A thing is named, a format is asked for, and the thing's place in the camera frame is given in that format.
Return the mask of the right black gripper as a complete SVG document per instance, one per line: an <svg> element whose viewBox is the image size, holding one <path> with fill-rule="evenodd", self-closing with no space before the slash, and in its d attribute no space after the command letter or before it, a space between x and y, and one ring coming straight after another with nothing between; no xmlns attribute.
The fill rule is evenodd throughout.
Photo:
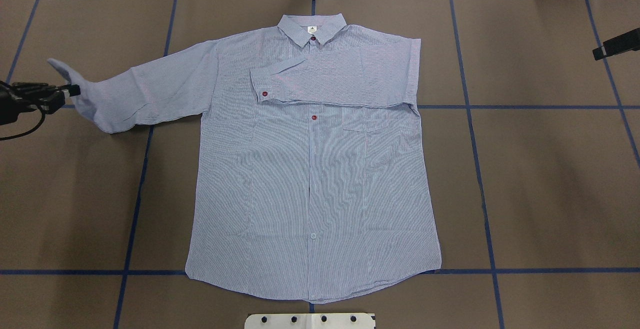
<svg viewBox="0 0 640 329"><path fill-rule="evenodd" d="M618 54L639 50L640 29L635 28L608 40L604 40L599 47L592 50L592 55L595 61L599 61Z"/></svg>

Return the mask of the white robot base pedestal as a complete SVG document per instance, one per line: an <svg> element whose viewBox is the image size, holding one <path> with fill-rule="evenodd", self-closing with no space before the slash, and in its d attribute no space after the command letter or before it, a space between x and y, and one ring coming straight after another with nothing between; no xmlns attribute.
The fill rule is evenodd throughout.
<svg viewBox="0 0 640 329"><path fill-rule="evenodd" d="M375 329L374 313L277 313L252 314L245 329Z"/></svg>

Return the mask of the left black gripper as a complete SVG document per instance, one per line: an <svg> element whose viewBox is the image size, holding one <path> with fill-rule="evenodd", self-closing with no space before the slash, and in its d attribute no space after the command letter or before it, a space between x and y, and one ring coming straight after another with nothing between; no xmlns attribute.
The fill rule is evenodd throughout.
<svg viewBox="0 0 640 329"><path fill-rule="evenodd" d="M13 124L19 115L39 111L52 115L66 104L66 96L78 96L81 88L77 84L62 86L38 82L15 82L0 85L0 124Z"/></svg>

